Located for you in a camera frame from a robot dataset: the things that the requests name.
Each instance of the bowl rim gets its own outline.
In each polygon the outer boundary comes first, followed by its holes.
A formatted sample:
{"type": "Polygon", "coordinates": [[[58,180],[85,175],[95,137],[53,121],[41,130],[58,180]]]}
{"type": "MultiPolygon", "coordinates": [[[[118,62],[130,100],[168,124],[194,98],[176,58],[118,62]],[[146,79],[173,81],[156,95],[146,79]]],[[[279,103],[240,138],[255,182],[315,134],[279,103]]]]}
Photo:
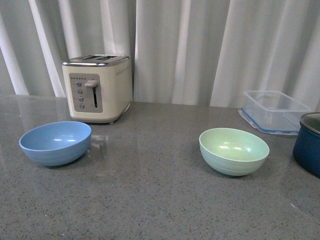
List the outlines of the bowl rim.
{"type": "Polygon", "coordinates": [[[229,128],[229,127],[215,127],[215,128],[211,128],[211,129],[205,130],[205,131],[204,131],[203,133],[201,133],[200,136],[199,136],[199,143],[200,143],[200,146],[203,147],[206,151],[208,151],[209,153],[211,153],[211,154],[213,154],[213,155],[215,155],[215,156],[217,156],[217,157],[219,157],[219,158],[222,158],[222,159],[225,159],[225,160],[234,161],[234,162],[241,162],[241,163],[252,163],[252,162],[261,161],[261,160],[265,159],[265,158],[269,155],[269,153],[270,153],[269,145],[268,145],[262,138],[254,135],[254,134],[252,134],[252,133],[250,133],[250,132],[243,131],[243,130],[240,130],[240,129],[235,129],[235,128],[229,128]],[[265,154],[264,157],[261,157],[261,158],[259,158],[259,159],[253,159],[253,160],[250,160],[250,161],[237,160],[237,159],[232,159],[232,158],[220,156],[220,155],[218,155],[218,154],[216,154],[216,153],[208,150],[208,149],[202,144],[202,142],[201,142],[201,136],[202,136],[203,134],[205,134],[206,132],[213,131],[213,130],[218,130],[218,129],[219,129],[219,130],[226,130],[226,129],[228,129],[228,130],[232,130],[232,131],[235,131],[235,132],[243,132],[243,133],[245,133],[245,134],[251,135],[251,136],[255,137],[257,140],[262,141],[262,143],[265,144],[265,146],[266,146],[266,148],[267,148],[267,153],[265,154]]]}
{"type": "Polygon", "coordinates": [[[55,122],[51,122],[51,123],[47,123],[47,124],[44,124],[44,125],[40,125],[40,126],[37,126],[29,131],[27,131],[26,133],[24,133],[20,139],[19,139],[19,145],[20,147],[23,149],[23,150],[26,150],[26,151],[32,151],[32,152],[53,152],[53,151],[59,151],[59,150],[62,150],[62,149],[67,149],[67,148],[71,148],[73,147],[74,145],[77,145],[79,144],[79,142],[76,142],[76,143],[73,143],[69,146],[65,146],[65,147],[59,147],[59,148],[53,148],[53,149],[44,149],[44,150],[39,150],[39,149],[32,149],[32,148],[28,148],[28,147],[25,147],[22,145],[21,141],[22,139],[27,135],[29,134],[30,132],[36,130],[36,129],[40,129],[40,128],[43,128],[43,127],[46,127],[46,126],[49,126],[49,125],[59,125],[59,124],[64,124],[64,123],[73,123],[73,124],[77,124],[77,125],[82,125],[83,127],[87,128],[89,131],[88,131],[88,134],[81,140],[81,142],[83,142],[84,140],[86,140],[88,137],[91,136],[91,133],[92,133],[92,130],[91,130],[91,127],[84,123],[84,122],[80,122],[80,121],[55,121],[55,122]]]}

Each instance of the toaster slot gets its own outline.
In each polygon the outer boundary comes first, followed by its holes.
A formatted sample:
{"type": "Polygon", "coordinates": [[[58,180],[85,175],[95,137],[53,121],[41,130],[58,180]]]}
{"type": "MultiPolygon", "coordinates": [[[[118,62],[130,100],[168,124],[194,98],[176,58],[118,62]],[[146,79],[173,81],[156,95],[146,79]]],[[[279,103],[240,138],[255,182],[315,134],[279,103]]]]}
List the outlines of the toaster slot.
{"type": "Polygon", "coordinates": [[[97,94],[96,94],[96,87],[92,88],[92,90],[93,90],[94,107],[95,107],[95,108],[98,108],[97,94]]]}

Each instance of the blue bowl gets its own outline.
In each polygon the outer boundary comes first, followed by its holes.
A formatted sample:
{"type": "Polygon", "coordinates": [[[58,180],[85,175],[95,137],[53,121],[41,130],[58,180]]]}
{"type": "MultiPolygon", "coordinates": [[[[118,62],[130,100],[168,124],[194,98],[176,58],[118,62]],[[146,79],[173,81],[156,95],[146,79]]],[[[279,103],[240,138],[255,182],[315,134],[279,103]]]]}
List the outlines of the blue bowl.
{"type": "Polygon", "coordinates": [[[44,166],[60,166],[81,157],[91,141],[91,128],[78,121],[59,121],[36,127],[19,140],[23,152],[44,166]]]}

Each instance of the cream toaster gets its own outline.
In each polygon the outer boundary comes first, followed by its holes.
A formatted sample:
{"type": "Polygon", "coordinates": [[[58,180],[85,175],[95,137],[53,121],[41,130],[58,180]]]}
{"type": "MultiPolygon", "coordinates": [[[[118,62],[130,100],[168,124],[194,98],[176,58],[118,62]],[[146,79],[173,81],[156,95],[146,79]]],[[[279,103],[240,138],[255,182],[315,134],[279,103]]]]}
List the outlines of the cream toaster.
{"type": "Polygon", "coordinates": [[[113,123],[133,97],[131,62],[123,55],[89,55],[62,63],[66,97],[72,119],[113,123]]]}

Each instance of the plastic container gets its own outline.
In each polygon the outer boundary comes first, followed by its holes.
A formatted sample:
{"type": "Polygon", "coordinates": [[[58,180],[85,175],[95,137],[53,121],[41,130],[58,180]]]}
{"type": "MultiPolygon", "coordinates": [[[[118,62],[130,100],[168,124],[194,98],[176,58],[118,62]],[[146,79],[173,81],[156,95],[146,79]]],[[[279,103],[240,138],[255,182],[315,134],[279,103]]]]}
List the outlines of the plastic container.
{"type": "Polygon", "coordinates": [[[245,91],[241,116],[263,133],[297,135],[300,118],[311,108],[280,91],[245,91]]]}
{"type": "Polygon", "coordinates": [[[320,178],[320,112],[305,114],[293,148],[296,162],[320,178]]]}

